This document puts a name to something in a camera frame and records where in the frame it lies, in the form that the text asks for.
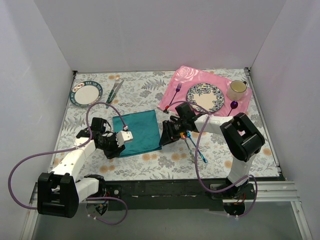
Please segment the fork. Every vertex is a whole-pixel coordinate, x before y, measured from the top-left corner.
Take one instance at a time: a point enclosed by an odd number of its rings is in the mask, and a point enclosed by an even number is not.
[[[169,105],[172,104],[172,101],[174,100],[175,96],[177,95],[178,92],[180,92],[181,86],[182,86],[182,83],[179,83],[178,86],[176,87],[175,94],[173,95],[173,98],[172,98],[171,102],[169,103]]]
[[[112,87],[112,90],[111,90],[111,92],[110,92],[110,94],[109,94],[109,96],[108,96],[108,99],[106,100],[106,103],[109,103],[109,101],[110,101],[110,99],[111,99],[111,96],[112,96],[112,94],[114,93],[114,90],[116,89],[116,87],[119,85],[119,83],[120,83],[120,77],[116,77],[115,78],[115,82],[114,82],[114,85],[113,85],[113,87]]]
[[[164,113],[167,113],[167,114],[169,113],[169,112],[168,112],[169,105],[172,104],[172,101],[174,100],[175,96],[177,95],[178,92],[180,92],[181,86],[182,86],[182,83],[179,83],[178,86],[176,86],[175,94],[174,94],[171,102],[170,102],[170,103],[165,107],[165,109],[163,110]]]

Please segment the silver knife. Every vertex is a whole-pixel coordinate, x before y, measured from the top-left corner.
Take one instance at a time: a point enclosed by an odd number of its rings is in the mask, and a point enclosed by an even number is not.
[[[112,87],[112,89],[111,89],[111,92],[109,93],[108,99],[106,100],[106,103],[109,103],[109,102],[110,102],[110,99],[111,99],[111,97],[112,97],[112,94],[114,93],[114,90],[115,90],[115,88],[116,88],[118,85],[119,85],[119,77],[117,76],[117,77],[115,78],[115,82],[114,82],[114,84],[113,84],[113,87]]]
[[[124,83],[125,80],[122,80],[119,85],[116,87],[116,89],[113,92],[113,95],[111,97],[111,99],[109,100],[109,102],[107,102],[107,104],[112,103],[112,101],[115,99],[116,94],[118,93],[119,89],[121,88],[122,84]]]

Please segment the pink placemat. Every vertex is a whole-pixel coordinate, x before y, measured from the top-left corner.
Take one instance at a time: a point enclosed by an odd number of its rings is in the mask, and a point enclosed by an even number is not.
[[[217,86],[224,94],[224,105],[218,111],[215,111],[213,114],[219,117],[226,117],[231,110],[230,104],[231,100],[227,97],[227,89],[232,81],[228,78],[218,76],[206,71],[194,69],[188,66],[180,67],[175,73],[161,99],[158,108],[162,111],[165,110],[166,106],[171,102],[173,96],[176,93],[176,88],[179,83],[182,83],[181,90],[176,94],[173,102],[176,101],[186,101],[186,96],[188,90],[195,84],[207,83]],[[238,113],[244,113],[248,109],[248,105],[252,96],[252,90],[248,87],[245,91],[244,96],[237,101],[238,107],[233,109],[230,116],[235,116]],[[172,105],[169,110],[176,112],[175,107],[181,103],[176,103]]]

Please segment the rose pattern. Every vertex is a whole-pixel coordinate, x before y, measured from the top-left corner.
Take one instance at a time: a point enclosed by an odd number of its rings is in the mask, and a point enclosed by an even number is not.
[[[198,74],[198,70],[191,68],[191,67],[180,67],[177,72],[176,72],[176,77],[178,78],[182,78],[183,80],[180,79],[176,79],[179,80],[181,83],[185,83],[185,82],[189,82],[191,81],[195,75]]]

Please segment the white panel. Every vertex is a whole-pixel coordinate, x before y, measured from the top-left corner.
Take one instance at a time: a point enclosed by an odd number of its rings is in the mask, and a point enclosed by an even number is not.
[[[8,191],[8,176],[21,159],[53,150],[72,72],[32,0],[0,0],[0,238],[20,238],[27,210]],[[52,156],[21,165],[12,186],[24,204]]]
[[[287,1],[252,67],[281,169],[297,185],[313,239],[320,239],[319,29],[319,1]]]
[[[35,0],[81,72],[244,68],[285,0]]]

